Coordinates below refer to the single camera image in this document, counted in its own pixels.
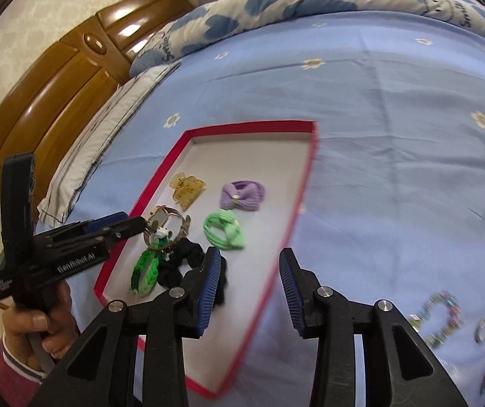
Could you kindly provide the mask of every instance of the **green hair tie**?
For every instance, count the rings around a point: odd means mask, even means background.
[[[225,239],[218,237],[211,228],[218,228],[225,232]],[[230,209],[221,209],[217,213],[209,214],[204,223],[203,231],[209,242],[221,250],[236,250],[244,247],[242,228],[237,221],[237,215]]]
[[[154,239],[152,245],[154,248],[161,248],[168,242],[168,237]],[[165,259],[165,255],[164,252],[152,251],[150,248],[141,254],[131,274],[131,292],[144,296],[152,291],[158,279],[159,261]]]

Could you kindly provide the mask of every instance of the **purple hair tie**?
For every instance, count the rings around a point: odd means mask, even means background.
[[[265,187],[259,182],[237,180],[233,183],[226,183],[222,187],[220,208],[233,209],[238,207],[246,211],[257,211],[264,197]]]

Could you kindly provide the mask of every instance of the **wooden headboard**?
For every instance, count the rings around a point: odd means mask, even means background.
[[[86,124],[128,81],[137,52],[192,9],[188,0],[122,0],[45,50],[0,104],[0,184],[3,160],[33,151],[37,205]]]

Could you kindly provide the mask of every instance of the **light green bow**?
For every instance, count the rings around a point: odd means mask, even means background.
[[[226,239],[214,234],[212,227],[224,231]],[[208,241],[221,250],[239,250],[245,245],[237,215],[231,209],[221,209],[217,213],[209,214],[203,223],[203,231]]]

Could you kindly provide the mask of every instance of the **silver bolt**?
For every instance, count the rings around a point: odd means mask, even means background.
[[[384,312],[389,312],[393,309],[393,303],[389,300],[380,300],[378,301],[378,307]]]
[[[321,288],[318,288],[317,292],[320,297],[330,297],[331,295],[333,295],[333,290],[328,286],[322,286]]]
[[[111,312],[120,312],[124,308],[124,303],[120,300],[111,301],[108,305],[108,309]]]
[[[173,298],[183,297],[186,291],[184,288],[173,288],[169,291],[169,295]]]

